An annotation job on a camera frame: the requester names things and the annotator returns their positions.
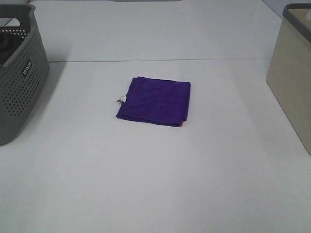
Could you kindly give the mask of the purple towel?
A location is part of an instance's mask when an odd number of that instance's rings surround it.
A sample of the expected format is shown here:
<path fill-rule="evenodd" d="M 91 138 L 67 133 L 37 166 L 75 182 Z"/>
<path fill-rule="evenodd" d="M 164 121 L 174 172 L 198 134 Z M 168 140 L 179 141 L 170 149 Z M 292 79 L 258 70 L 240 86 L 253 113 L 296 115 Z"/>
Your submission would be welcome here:
<path fill-rule="evenodd" d="M 190 82 L 134 77 L 116 117 L 180 127 L 188 118 Z"/>

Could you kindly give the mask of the grey perforated plastic basket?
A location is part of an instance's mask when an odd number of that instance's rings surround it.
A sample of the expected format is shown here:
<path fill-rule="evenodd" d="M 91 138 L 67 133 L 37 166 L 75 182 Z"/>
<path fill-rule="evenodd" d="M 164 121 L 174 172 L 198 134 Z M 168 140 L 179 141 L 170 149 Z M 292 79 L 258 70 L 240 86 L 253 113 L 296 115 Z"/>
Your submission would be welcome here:
<path fill-rule="evenodd" d="M 0 28 L 0 143 L 12 141 L 32 112 L 50 66 L 30 4 L 1 4 L 1 18 L 18 26 Z"/>

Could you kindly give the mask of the beige basket with grey rim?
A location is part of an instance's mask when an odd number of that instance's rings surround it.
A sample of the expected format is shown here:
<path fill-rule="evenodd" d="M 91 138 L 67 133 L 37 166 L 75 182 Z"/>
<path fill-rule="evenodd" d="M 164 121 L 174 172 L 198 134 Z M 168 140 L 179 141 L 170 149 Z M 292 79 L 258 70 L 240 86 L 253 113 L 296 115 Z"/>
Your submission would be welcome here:
<path fill-rule="evenodd" d="M 311 150 L 311 5 L 287 4 L 266 82 L 307 152 Z"/>

